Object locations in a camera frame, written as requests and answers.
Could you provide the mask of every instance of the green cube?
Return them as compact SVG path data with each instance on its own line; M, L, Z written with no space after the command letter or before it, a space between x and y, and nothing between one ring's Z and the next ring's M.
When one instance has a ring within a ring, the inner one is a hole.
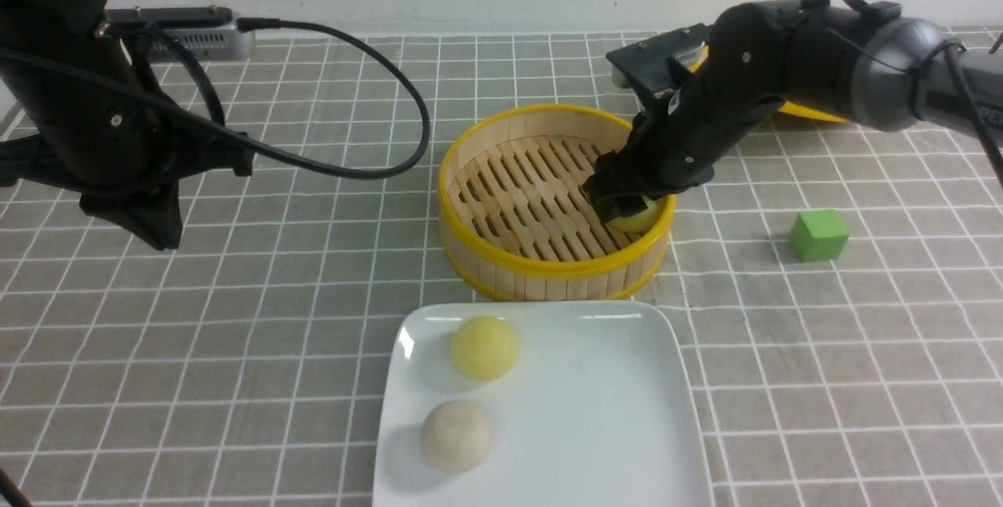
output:
M831 209L798 213L790 229L790 244L803 262L835 260L849 239L847 224Z

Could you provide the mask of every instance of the white plate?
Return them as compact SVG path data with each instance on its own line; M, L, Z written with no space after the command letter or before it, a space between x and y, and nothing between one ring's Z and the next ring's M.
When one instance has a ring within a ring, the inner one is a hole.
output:
M520 358L475 384L449 362L463 319L503 317ZM461 303L418 309L394 343L376 445L375 507L707 507L710 475L672 327L634 301ZM472 400L494 428L487 460L446 476L418 432Z

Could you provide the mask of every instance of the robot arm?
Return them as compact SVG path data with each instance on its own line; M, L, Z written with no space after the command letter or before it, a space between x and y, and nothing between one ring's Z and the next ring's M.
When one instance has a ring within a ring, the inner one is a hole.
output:
M658 57L658 47L635 50L618 67L646 109L627 146L599 158L583 187L600 218L643 210L640 196L657 199L711 180L714 163L785 101L881 131L924 119L975 136L970 106L939 54L951 43L942 29L900 17L896 4L845 1L854 7L828 0L732 7L710 29L710 54L694 73ZM647 58L638 52L645 50ZM672 91L656 98L659 90L643 85L650 74L631 66L659 62L667 62L663 79ZM1003 144L1003 58L963 52L956 65L995 144Z
M105 3L0 0L0 46L166 98L139 39L112 35ZM210 146L194 126L120 94L6 59L0 77L38 129L0 145L0 186L30 180L79 192L85 214L155 249L179 246L181 178L214 168L251 174L250 152Z

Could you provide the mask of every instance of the black cable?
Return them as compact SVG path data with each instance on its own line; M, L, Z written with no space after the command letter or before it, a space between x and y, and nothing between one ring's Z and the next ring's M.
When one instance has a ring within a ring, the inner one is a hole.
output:
M331 31L334 31L336 33L341 33L336 29L331 29ZM3 46L0 46L0 59L14 62L15 64L32 66L34 68L37 68L44 72L48 72L50 74L58 74L64 77L78 80L87 85L91 85L107 91L111 91L113 93L117 93L123 97L127 97L137 103L145 105L146 107L157 110L160 113L177 117L183 121L186 121L189 124L192 124L193 126L201 129L202 131L216 134L216 136L219 136L222 140L228 141L235 145L240 145L242 147L245 147L246 149L259 154L262 157L272 159L280 163L288 164L290 166L294 166L297 168L301 168L303 170L316 172L318 174L323 174L326 176L347 178L350 180L383 180L385 178L391 178L393 176L397 176L398 174L406 172L409 169L411 169L414 165L416 165L418 161L421 160L421 157L424 156L425 151L428 150L428 144L431 140L431 118L428 114L428 107L425 106L425 102L421 98L421 94L415 88L414 84L412 84L411 81L408 80L407 77L404 76L404 74L401 73L401 71L397 69L396 66L393 65L393 63L387 60L386 57L381 55L379 52L373 50L372 47L366 45L365 43L362 43L358 39L355 39L354 37L351 37L349 35L345 36L347 36L348 38L344 40L356 46L361 45L359 46L359 48L361 48L363 52L375 58L376 61L382 64L383 66L386 66L387 69L390 70L390 73L396 76L398 80L400 80L401 85L403 85L404 88L407 89L409 93L411 93L411 97L414 98L415 102L418 105L418 111L421 114L421 138L418 140L418 147L416 147L411 157L408 157L407 160L398 165L389 168L382 168L375 170L359 170L351 168L341 168L336 165L323 164L308 159L306 157L302 157L300 155L294 155L293 153L288 153L286 151L283 151L282 149L276 149L275 147L266 145L259 141L255 141L254 139L251 139L245 135L227 129L226 126L223 126L214 121L208 120L199 114L182 109L172 101L169 101L168 99L164 99L160 96L154 95L153 93L148 93L141 89L137 89L132 86L116 82L114 80L105 78L103 76L99 76L97 74L93 74L92 72L88 72L86 70L81 70L79 68L70 66L68 64L63 64L61 62L53 62L52 60L49 60L47 58L42 58L40 56L35 56L33 54L27 54L19 50Z
M854 47L857 50L857 52L860 52L864 56L867 56L871 60L874 60L875 62L881 64L882 66L885 66L886 68L892 68L893 70L895 70L897 72L902 72L902 73L908 73L909 72L909 68L900 68L899 66L893 66L892 64L889 64L888 62L885 62L884 60L878 58L874 54L871 54L870 52L868 52L867 50L865 50L863 46L861 46L861 45L853 42L853 40L850 39L849 36L843 35L843 33L841 33L840 31L837 31L835 29L833 29L831 27L825 27L825 32L830 33L832 36L837 37L841 41L843 41L843 42L849 44L850 46Z
M10 507L31 507L28 497L25 497L21 490L17 489L17 484L3 469L0 469L0 497L3 497Z
M393 62L387 60L383 54L380 54L379 51L373 49L373 47L367 45L354 36L348 35L348 33L344 31L339 31L333 27L327 27L318 23L286 21L284 19L264 17L242 17L237 20L237 29L245 33L248 31L257 31L259 29L298 29L301 31L313 31L315 33L323 33L342 40L361 50L363 53L368 54L373 60L379 62L380 65L386 68L387 71L393 75L393 77L397 78L400 85L404 86L407 93L414 98L414 102L417 104L418 112L421 116L421 140L418 144L418 148L415 150L414 154L411 155L409 159L401 163L400 166L405 167L406 170L421 160L421 157L424 155L425 149L428 147L428 143L431 138L431 118L428 114L428 107L425 106L425 101L421 98L421 93L418 92L418 89L411 83L411 80L407 79L407 76L405 76L399 68L394 66Z
M213 82L209 79L209 74L206 73L206 70L199 63L195 55L192 54L191 50L185 48L185 45L178 42L178 39L153 25L124 31L121 35L112 36L133 37L136 35L149 37L168 49L168 52L175 57L175 60L185 66L195 85L199 88L199 94L202 95L202 99L206 102L206 107L209 109L210 118L218 124L227 124L227 116L223 110L223 103L220 101L220 96L216 93L216 87L213 86Z
M971 117L972 125L975 128L975 136L978 137L979 143L982 144L982 150L989 157L989 164L992 165L993 172L996 173L996 179L1003 186L1003 155L1000 154L999 146L993 141L986 122L982 120L982 115L979 113L979 106L975 103L975 95L968 86L965 74L961 71L958 53L954 47L944 49L944 59L947 61L947 71L951 75L954 86L956 86L958 93L965 100L965 106L968 108L968 117Z

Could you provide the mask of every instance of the yellow rim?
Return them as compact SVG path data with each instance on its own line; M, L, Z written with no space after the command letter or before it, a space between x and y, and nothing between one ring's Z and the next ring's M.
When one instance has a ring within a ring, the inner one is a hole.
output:
M669 245L666 244L665 248L662 249L662 253L659 254L659 256L658 256L658 262L661 262L662 260L665 259L665 253L666 253L666 251L668 249L669 249ZM463 267L460 266L458 262L456 262L455 258L453 258L452 253L449 252L448 248L442 247L442 250L445 252L445 258L446 258L446 260L449 261L449 265L452 267L453 270L456 271L456 274L459 275L460 279L462 279L464 282L466 282L466 285L469 285L470 287L472 287L477 293L480 293L481 295L485 295L487 297L490 297L491 299L493 299L495 301L515 301L516 300L512 296L506 295L505 293L500 293L500 292L494 291L494 289L491 289L490 287L487 287L487 285L484 284L484 283L482 283L479 279L470 277L470 275L466 273L466 270L464 270ZM613 295L610 295L609 297L607 297L607 299L627 299L631 295L634 295L638 291L641 291L641 288L643 288L645 285L647 285L647 283L651 281L651 278L655 277L655 274L658 273L659 266L660 265L653 266L651 268L651 270L648 271L648 272L645 272L644 275L641 276L641 279L638 279L637 282L635 282L634 284L630 285L627 289L625 289L623 291L618 291L618 292L614 293Z
M694 63L690 64L690 67L689 67L690 70L692 70L692 71L695 72L696 69L699 68L700 65L703 64L703 62L705 60L707 60L707 51L708 50L710 50L709 47L706 47L706 46L703 47L703 50L700 52L700 57L697 58ZM819 121L830 121L830 122L834 122L834 123L847 122L847 119L844 119L843 117L838 117L835 115L830 115L830 114L828 114L828 113L826 113L824 111L818 111L818 110L815 110L815 109L811 109L809 107L802 107L802 106L797 105L796 103L791 103L790 101L787 101L787 103L783 104L783 107L780 107L780 112L781 113L786 113L788 115L793 115L795 117L804 117L804 118L807 118L807 119L817 119Z
M438 175L439 218L445 219L446 226L452 234L456 236L460 243L473 251L474 254L484 260L487 260L491 264L496 264L519 274L544 278L568 278L603 274L616 270L617 268L622 268L643 257L644 254L655 246L656 243L663 240L665 233L669 230L669 225L672 224L672 215L676 209L675 196L669 197L668 203L665 204L665 209L662 211L662 215L659 216L658 221L656 221L651 230L645 233L644 236L637 240L637 242L632 243L630 246L619 250L616 253L583 262L541 262L539 260L533 260L506 252L499 248L495 248L494 246L491 246L490 243L480 239L479 236L475 235L472 231L463 226L459 217L456 216L452 206L449 204L446 196L448 185L445 183L444 169L449 168L449 164L452 162L452 158L455 156L459 146L461 146L466 140L469 140L471 137L476 135L477 132L484 126L495 123L498 120L524 113L556 110L588 113L590 115L595 115L609 121L613 121L622 126L624 132L630 132L631 129L630 123L620 117L600 111L599 109L582 107L579 105L532 105L529 107L510 109L487 117L486 119L471 126L463 135L461 135L459 139L457 139L456 142L449 147L449 150L445 154L445 158L442 160L442 165L439 167Z

